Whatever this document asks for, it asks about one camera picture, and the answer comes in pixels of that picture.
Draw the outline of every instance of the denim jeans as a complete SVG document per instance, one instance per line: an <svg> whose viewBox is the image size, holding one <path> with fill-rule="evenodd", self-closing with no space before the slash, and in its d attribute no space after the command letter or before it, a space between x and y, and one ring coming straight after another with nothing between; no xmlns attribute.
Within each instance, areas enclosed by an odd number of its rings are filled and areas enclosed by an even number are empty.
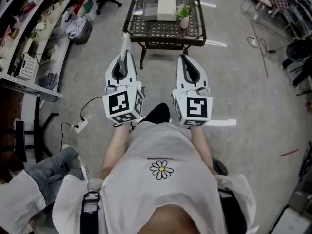
<svg viewBox="0 0 312 234"><path fill-rule="evenodd" d="M73 148L68 147L57 155L45 159L30 169L25 170L37 183L39 190L44 197L46 206L55 201L59 188L62 184L62 180L50 182L50 178L57 174L64 175L65 171L64 168L62 168L62 165L71 162L76 157L77 152ZM73 176L83 180L80 168L72 169L68 174L72 174Z"/></svg>

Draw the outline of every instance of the white t-shirt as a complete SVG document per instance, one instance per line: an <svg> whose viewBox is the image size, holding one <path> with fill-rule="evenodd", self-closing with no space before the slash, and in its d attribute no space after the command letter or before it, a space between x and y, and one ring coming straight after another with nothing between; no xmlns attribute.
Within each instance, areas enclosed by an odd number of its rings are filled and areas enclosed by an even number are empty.
<svg viewBox="0 0 312 234"><path fill-rule="evenodd" d="M27 172L0 185L0 226L8 233L28 233L29 220L44 208L44 197Z"/></svg>
<svg viewBox="0 0 312 234"><path fill-rule="evenodd" d="M87 181L67 175L53 209L60 234L79 234ZM100 189L99 233L137 234L157 207L181 206L201 234L225 234L217 181L178 127L142 122Z"/></svg>

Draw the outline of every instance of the ornate metal table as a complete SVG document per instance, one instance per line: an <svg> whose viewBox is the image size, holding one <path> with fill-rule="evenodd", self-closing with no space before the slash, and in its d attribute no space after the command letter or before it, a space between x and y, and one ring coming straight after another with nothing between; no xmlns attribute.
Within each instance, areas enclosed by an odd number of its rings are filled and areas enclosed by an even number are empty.
<svg viewBox="0 0 312 234"><path fill-rule="evenodd" d="M140 69L143 69L147 49L183 50L188 54L191 46L205 45L207 37L200 0L176 0L177 6L191 6L190 23L185 30L180 28L180 18L177 21L143 21L142 14L135 13L143 10L143 3L144 0L132 0L122 29L129 33L131 42L142 47Z"/></svg>

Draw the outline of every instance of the black and white marker cube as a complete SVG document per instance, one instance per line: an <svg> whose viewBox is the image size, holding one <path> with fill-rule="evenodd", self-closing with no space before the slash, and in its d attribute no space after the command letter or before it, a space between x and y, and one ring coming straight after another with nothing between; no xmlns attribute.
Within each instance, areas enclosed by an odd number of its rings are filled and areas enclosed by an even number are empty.
<svg viewBox="0 0 312 234"><path fill-rule="evenodd" d="M116 124L140 119L144 101L142 92L137 86L120 88L124 90L117 90L102 97L106 117Z"/></svg>
<svg viewBox="0 0 312 234"><path fill-rule="evenodd" d="M176 114L181 126L202 126L211 119L212 97L177 94L174 99Z"/></svg>

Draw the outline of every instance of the floor marking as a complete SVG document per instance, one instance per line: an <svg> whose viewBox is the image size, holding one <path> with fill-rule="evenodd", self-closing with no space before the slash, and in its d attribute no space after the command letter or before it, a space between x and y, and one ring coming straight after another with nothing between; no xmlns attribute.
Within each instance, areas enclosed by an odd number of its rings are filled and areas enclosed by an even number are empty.
<svg viewBox="0 0 312 234"><path fill-rule="evenodd" d="M226 47L226 48L228 47L225 43L222 43L222 42L219 42L219 41L206 40L205 44L221 46L221 47Z"/></svg>
<svg viewBox="0 0 312 234"><path fill-rule="evenodd" d="M203 6L208 6L208 7L216 8L216 5L213 4L213 3L200 2L200 4L203 5Z"/></svg>

